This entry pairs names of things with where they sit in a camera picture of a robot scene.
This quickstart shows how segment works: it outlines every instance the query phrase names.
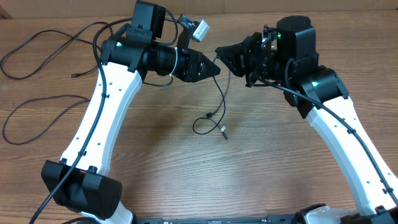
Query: green light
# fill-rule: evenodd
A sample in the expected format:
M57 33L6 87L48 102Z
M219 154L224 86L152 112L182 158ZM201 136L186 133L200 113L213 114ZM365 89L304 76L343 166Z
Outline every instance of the green light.
M316 87L319 83L318 82L311 82L312 86Z

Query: beige wall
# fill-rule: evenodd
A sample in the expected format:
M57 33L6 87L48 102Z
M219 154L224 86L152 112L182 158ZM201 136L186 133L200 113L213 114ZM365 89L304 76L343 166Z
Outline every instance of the beige wall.
M174 14L396 9L398 0L147 0ZM11 18L128 16L135 0L0 0Z

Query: wooden table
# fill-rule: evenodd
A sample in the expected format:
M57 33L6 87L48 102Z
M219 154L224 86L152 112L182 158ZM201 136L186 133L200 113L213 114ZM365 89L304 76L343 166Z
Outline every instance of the wooden table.
M398 11L308 12L317 30L320 64L334 68L354 100L359 118L390 168L398 171ZM204 18L211 30L201 44L209 58L214 49L260 32L265 23L287 13L225 14ZM78 32L94 21L120 17L0 21L0 55L44 29ZM99 26L81 38L92 40ZM173 36L172 24L164 40ZM105 33L99 43L107 38ZM33 71L67 37L43 34L10 57L4 68L21 77ZM228 71L221 62L217 77L226 88ZM0 75L0 123L31 98L76 94L90 97L96 74L69 78L94 65L91 46L74 42L38 74L16 81ZM148 82L165 83L154 73ZM192 123L220 103L212 79L198 83L175 80L168 88L142 86L129 108L114 147L110 177L123 183L123 204L138 217L260 217L294 213L315 203L354 208L348 184L325 143L271 88L246 88L231 77L226 97L230 141L215 131L193 133ZM7 125L13 141L40 133L76 99L31 103ZM86 105L79 106L38 140L12 146L0 140L0 223L27 223L48 191L40 177L45 160L58 161L77 131ZM202 130L211 127L203 123ZM51 201L37 223L60 223L77 217Z

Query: black end effector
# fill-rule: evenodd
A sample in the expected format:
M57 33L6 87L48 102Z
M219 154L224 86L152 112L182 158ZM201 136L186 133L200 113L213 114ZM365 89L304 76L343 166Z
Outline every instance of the black end effector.
M42 178L50 192L69 169L70 166L65 164L45 162ZM75 168L53 199L58 205L65 206L73 212L86 212L105 220L111 218L116 211L121 194L122 184L96 174L95 167L91 167L87 172Z
M210 59L201 52L188 49L189 40L203 38L210 27L203 21L188 22L185 15L181 18L189 26L189 35L184 29L176 49L163 46L155 39L162 36L165 8L137 1L131 25L125 24L103 42L101 62L128 66L130 72L137 70L142 80L148 71L156 71L158 75L172 73L184 82L197 82L220 74L221 69Z
M277 41L277 50L272 42ZM274 80L282 86L323 103L348 90L332 69L318 65L315 28L307 16L289 16L277 28L264 26L263 37L256 32L240 44L219 47L220 60L238 77L246 77L246 86L257 80ZM313 105L284 92L291 106L306 118Z

